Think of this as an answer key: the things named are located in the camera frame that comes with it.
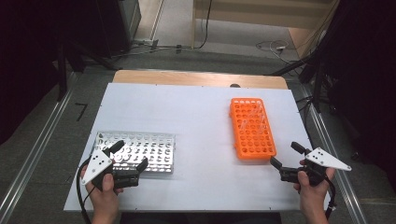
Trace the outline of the black cabinet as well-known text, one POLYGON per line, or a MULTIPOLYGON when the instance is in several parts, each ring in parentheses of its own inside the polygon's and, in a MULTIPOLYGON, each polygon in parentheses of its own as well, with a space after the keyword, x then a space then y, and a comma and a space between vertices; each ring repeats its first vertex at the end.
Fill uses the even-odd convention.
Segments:
POLYGON ((141 21, 138 0, 96 0, 105 33, 107 57, 131 49, 141 21))

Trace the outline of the black curtain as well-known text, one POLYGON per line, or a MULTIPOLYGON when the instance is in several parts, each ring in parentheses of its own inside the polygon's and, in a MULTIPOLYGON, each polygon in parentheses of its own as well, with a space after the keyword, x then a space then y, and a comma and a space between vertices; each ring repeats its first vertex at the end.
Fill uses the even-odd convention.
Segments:
POLYGON ((88 0, 0 0, 0 145, 59 84, 58 44, 72 68, 85 64, 71 29, 88 0))
POLYGON ((352 145, 396 190, 396 0, 341 0, 334 17, 329 99, 356 132, 352 145))

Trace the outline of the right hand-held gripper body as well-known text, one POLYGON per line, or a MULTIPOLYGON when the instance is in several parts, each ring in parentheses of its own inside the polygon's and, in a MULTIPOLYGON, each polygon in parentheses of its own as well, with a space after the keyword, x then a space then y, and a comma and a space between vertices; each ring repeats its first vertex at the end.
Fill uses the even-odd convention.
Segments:
POLYGON ((297 149, 297 152, 304 154, 304 166, 299 168, 279 167, 280 179, 291 183, 298 183, 298 173, 304 171, 309 179, 309 184, 313 187, 320 184, 326 175, 328 168, 343 171, 351 171, 352 168, 344 162, 338 160, 330 153, 320 147, 310 150, 307 148, 297 149))

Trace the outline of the person's dark clothing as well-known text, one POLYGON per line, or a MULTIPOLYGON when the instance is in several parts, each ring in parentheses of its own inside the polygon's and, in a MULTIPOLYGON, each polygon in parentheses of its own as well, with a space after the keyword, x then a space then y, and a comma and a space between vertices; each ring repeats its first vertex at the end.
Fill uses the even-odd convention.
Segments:
POLYGON ((122 213, 120 224, 282 224, 279 213, 122 213))

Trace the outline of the orange test tube rack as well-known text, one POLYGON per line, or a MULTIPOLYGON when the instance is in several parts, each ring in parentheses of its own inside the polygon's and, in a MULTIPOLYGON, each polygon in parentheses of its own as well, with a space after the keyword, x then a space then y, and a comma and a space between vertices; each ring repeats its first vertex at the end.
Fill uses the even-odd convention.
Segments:
POLYGON ((269 160, 276 155, 276 144, 272 135, 269 119, 261 113, 255 118, 253 109, 263 104, 260 98, 233 98, 230 103, 229 116, 233 125, 234 148, 240 160, 269 160), (240 129, 242 120, 251 116, 253 123, 240 129))

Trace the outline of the black metal stand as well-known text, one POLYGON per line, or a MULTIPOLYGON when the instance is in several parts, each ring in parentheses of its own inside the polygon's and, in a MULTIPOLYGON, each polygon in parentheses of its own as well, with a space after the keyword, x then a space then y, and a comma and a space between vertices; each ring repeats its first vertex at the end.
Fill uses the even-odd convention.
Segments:
POLYGON ((60 42, 58 44, 58 73, 59 73, 59 96, 58 101, 61 101, 67 92, 67 80, 66 80, 66 64, 64 56, 64 44, 60 42))
POLYGON ((322 67, 323 63, 318 64, 317 73, 315 76, 315 83, 314 83, 314 91, 313 91, 313 98, 312 103, 316 111, 320 112, 320 92, 321 92, 321 85, 322 85, 322 67))

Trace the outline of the light wooden shelf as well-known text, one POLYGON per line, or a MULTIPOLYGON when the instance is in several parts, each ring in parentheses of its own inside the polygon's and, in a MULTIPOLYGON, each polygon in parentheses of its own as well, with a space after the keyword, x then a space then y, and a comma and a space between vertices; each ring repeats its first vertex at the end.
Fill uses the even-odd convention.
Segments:
POLYGON ((300 47, 316 42, 340 0, 193 0, 191 47, 197 19, 283 26, 314 31, 300 47))

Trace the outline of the wooden table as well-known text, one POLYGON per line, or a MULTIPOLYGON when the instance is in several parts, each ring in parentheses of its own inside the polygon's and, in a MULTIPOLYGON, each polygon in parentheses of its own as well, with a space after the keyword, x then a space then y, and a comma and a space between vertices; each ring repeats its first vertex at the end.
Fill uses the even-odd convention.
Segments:
POLYGON ((119 70, 114 83, 160 84, 183 86, 231 87, 286 90, 283 77, 249 76, 207 72, 181 72, 156 70, 119 70))

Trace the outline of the metal test tube rack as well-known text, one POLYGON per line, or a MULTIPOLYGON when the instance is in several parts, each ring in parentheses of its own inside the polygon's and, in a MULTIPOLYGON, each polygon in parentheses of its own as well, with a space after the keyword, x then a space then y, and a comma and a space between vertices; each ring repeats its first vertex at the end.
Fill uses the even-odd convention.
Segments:
POLYGON ((92 151, 110 148, 120 140, 124 142, 124 146, 109 155, 114 161, 115 170, 133 170, 143 159, 148 159, 146 173, 173 173, 176 146, 174 134, 98 131, 92 151))

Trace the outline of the person's right hand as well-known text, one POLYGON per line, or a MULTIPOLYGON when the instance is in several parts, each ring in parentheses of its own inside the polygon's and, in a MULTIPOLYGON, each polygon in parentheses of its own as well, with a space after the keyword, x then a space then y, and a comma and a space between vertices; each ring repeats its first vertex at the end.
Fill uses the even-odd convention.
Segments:
POLYGON ((298 173, 298 183, 293 185, 300 194, 300 208, 304 214, 324 212, 324 199, 330 184, 323 180, 317 186, 311 186, 308 175, 304 171, 298 173))

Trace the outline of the metal floor rail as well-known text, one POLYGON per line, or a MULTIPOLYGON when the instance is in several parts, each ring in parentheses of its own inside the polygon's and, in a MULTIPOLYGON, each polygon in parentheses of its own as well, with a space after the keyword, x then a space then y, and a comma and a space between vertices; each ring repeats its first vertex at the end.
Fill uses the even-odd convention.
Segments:
MULTIPOLYGON (((308 139, 312 146, 322 147, 325 151, 332 154, 336 159, 340 159, 341 151, 344 147, 338 147, 336 140, 338 137, 331 135, 328 126, 324 120, 324 112, 318 112, 312 103, 309 103, 309 97, 313 95, 305 85, 299 87, 299 92, 306 98, 306 107, 302 108, 302 119, 308 139)), ((347 211, 350 214, 353 224, 367 224, 367 219, 361 209, 361 204, 352 187, 348 177, 348 171, 337 170, 335 172, 335 182, 338 195, 343 198, 347 211)))
POLYGON ((33 144, 27 158, 24 160, 21 169, 18 171, 16 177, 9 185, 6 195, 0 204, 0 224, 7 224, 11 214, 16 207, 20 197, 22 196, 42 154, 44 153, 48 141, 50 140, 56 126, 59 123, 64 110, 73 94, 73 91, 81 77, 81 73, 72 72, 66 84, 69 89, 66 91, 64 97, 55 104, 49 118, 35 143, 33 144))

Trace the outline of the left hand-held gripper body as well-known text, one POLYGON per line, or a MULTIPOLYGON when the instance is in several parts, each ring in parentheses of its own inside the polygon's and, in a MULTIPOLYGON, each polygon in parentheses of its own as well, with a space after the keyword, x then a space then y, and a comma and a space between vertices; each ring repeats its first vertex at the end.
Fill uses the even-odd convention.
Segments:
POLYGON ((92 183, 97 189, 103 189, 105 174, 112 174, 114 189, 136 187, 139 181, 139 172, 136 170, 115 170, 110 152, 107 150, 95 150, 90 159, 82 178, 82 184, 92 183))

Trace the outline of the person's left hand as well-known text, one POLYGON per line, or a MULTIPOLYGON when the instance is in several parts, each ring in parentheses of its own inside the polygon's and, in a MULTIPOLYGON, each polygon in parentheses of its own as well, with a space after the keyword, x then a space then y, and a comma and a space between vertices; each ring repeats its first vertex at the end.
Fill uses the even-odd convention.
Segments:
POLYGON ((95 218, 114 219, 118 215, 118 194, 122 192, 122 189, 114 189, 113 175, 106 174, 104 176, 102 190, 96 189, 91 182, 87 183, 85 188, 91 193, 90 199, 95 218))

